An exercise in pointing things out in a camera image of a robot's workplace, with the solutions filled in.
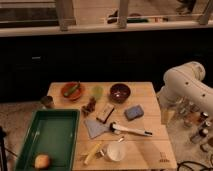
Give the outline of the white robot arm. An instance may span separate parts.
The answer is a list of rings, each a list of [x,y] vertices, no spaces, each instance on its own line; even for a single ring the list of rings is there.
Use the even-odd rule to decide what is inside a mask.
[[[196,61],[167,70],[163,76],[164,86],[158,93],[160,106],[169,108],[186,98],[213,116],[213,88],[202,82],[205,74],[203,65]]]

